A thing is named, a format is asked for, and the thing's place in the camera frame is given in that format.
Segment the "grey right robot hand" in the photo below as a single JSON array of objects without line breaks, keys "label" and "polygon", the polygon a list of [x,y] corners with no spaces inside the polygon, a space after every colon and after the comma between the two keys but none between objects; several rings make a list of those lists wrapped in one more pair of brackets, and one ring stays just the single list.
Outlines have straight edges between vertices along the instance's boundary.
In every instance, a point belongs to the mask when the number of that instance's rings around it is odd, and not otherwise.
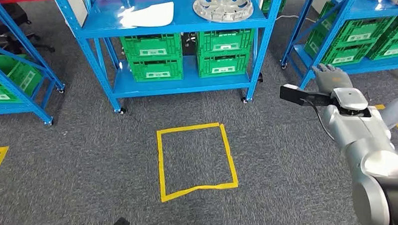
[{"label": "grey right robot hand", "polygon": [[348,74],[331,64],[319,63],[312,67],[315,81],[320,93],[330,94],[334,88],[352,88],[352,82]]}]

